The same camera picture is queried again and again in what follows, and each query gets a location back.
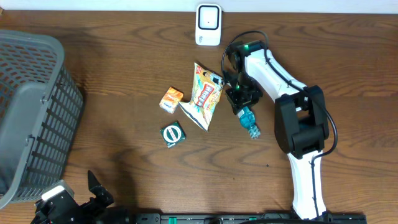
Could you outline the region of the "orange small box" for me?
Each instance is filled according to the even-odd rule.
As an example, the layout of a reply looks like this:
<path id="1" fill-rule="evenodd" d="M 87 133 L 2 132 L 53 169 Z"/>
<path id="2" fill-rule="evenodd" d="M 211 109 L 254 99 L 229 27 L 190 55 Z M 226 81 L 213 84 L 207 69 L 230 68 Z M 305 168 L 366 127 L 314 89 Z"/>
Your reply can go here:
<path id="1" fill-rule="evenodd" d="M 179 102 L 183 98 L 183 93 L 173 87 L 170 87 L 162 97 L 159 106 L 166 112 L 173 114 L 177 109 Z"/>

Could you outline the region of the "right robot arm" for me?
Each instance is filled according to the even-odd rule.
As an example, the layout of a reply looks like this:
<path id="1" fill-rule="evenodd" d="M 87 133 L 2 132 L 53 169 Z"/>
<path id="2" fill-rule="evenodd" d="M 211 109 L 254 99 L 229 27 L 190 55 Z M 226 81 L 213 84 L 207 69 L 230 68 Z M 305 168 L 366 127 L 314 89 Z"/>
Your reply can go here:
<path id="1" fill-rule="evenodd" d="M 320 156 L 329 137 L 325 99 L 318 86 L 308 87 L 291 76 L 261 40 L 232 43 L 226 49 L 233 72 L 224 71 L 231 87 L 227 99 L 241 121 L 255 125 L 250 108 L 263 93 L 274 102 L 274 134 L 287 154 L 294 183 L 293 210 L 300 219 L 313 220 L 326 210 L 322 199 Z"/>

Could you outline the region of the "yellow snack bag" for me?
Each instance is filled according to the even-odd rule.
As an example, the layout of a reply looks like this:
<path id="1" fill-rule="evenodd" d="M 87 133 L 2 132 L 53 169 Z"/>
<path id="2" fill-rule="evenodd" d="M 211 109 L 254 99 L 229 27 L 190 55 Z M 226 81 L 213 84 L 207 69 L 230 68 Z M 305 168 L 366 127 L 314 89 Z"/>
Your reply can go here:
<path id="1" fill-rule="evenodd" d="M 194 63 L 192 97 L 180 102 L 182 111 L 202 130 L 208 132 L 213 113 L 220 101 L 224 87 L 221 76 Z"/>

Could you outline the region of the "green small box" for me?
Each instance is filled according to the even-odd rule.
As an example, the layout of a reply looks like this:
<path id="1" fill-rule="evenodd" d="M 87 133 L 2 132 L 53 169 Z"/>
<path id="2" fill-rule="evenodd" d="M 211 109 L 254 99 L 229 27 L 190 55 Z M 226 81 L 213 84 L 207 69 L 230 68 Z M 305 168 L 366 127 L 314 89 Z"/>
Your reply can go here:
<path id="1" fill-rule="evenodd" d="M 168 148 L 174 147 L 186 140 L 185 132 L 178 121 L 175 121 L 160 130 L 160 134 Z"/>

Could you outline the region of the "teal mouthwash bottle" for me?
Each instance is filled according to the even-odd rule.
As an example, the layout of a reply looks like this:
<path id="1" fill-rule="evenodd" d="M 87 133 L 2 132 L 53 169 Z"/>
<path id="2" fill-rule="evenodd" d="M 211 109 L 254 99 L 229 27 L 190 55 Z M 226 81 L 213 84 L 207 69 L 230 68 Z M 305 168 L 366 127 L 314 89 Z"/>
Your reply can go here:
<path id="1" fill-rule="evenodd" d="M 257 139 L 261 135 L 261 132 L 256 125 L 254 113 L 247 106 L 241 109 L 237 113 L 237 116 L 241 126 L 247 129 L 251 139 Z"/>

